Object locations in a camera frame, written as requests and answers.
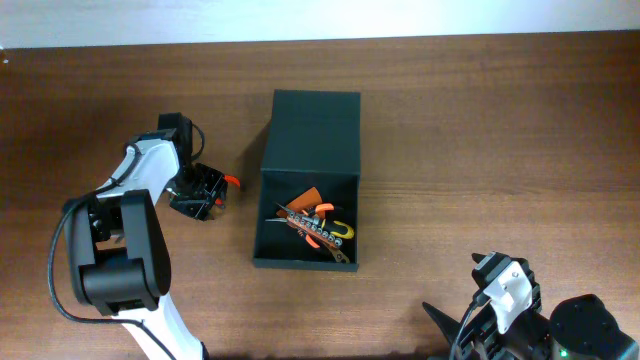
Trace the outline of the orange socket bit rail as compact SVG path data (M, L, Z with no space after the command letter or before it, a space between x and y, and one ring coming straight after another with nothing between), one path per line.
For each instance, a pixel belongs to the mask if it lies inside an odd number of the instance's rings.
M342 247L349 230L337 221L308 217L302 213L290 213L286 217L289 225L301 230L316 243L322 243L329 248Z

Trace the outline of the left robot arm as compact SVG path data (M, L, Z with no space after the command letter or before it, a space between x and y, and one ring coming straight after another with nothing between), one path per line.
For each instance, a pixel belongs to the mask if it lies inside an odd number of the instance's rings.
M174 210L200 221L224 205L225 174L199 163L201 152L193 147L202 134L180 122L134 137L102 186L68 201L51 240L66 241L74 295L100 315L89 319L64 308L50 254L47 281L56 310L74 322L124 327L150 359L209 356L170 295L171 260L156 213L163 193Z

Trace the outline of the small red cutting pliers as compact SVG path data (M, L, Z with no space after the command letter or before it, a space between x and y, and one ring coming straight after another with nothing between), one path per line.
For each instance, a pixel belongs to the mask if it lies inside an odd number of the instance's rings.
M238 190L241 189L240 180L232 175L224 175L221 180L221 185L216 192L215 206L220 209L225 209L225 201L227 196L227 190L229 185L234 185Z

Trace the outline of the yellow black screwdriver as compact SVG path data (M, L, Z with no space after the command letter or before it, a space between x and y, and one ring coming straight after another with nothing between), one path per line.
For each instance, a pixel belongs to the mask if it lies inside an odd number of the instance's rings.
M324 237L334 236L341 239L352 239L355 236L355 231L350 225L337 220L302 216L301 223Z

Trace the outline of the orange needle nose pliers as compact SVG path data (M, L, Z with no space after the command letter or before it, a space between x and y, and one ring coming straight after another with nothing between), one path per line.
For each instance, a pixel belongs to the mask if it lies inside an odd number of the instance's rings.
M314 249L319 249L321 245L339 249L342 241L336 235L331 233L329 229L330 221L326 218L311 214L311 210L301 210L296 212L288 207L278 204L285 212L284 215L271 219L266 222L284 223L294 228L297 233Z

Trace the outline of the orange scraper wooden handle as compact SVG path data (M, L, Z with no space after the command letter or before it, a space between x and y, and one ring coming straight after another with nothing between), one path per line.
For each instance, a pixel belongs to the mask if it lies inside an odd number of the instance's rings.
M342 208L333 203L325 202L322 199L320 192L315 187L312 187L309 190L305 191L304 193L299 195L297 198L295 198L293 201L291 201L289 204L285 205L285 207L288 207L296 212L300 212L301 210L307 210L307 211L311 210L311 214L316 214L319 217L326 218L327 220L329 219L337 220L347 224L345 221L343 221L340 218ZM278 216L282 216L284 214L285 212L281 208L277 212ZM343 248L345 247L346 242L348 240L354 240L354 239L355 239L355 236L352 239L345 239L342 247L339 249L327 248L323 245L321 245L319 249L314 249L302 238L302 240L308 246L310 246L312 250L322 255L331 256L336 263L342 263L342 264L350 263L350 258L346 255L346 252L343 250Z

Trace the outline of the dark green box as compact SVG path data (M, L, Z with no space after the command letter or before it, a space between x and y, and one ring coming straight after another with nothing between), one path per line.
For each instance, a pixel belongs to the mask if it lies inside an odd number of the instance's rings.
M258 268L355 272L358 239L338 262L298 231L275 222L276 212L314 188L337 207L338 221L357 226L361 177L361 95L358 92L276 90L260 167L261 191L253 250Z

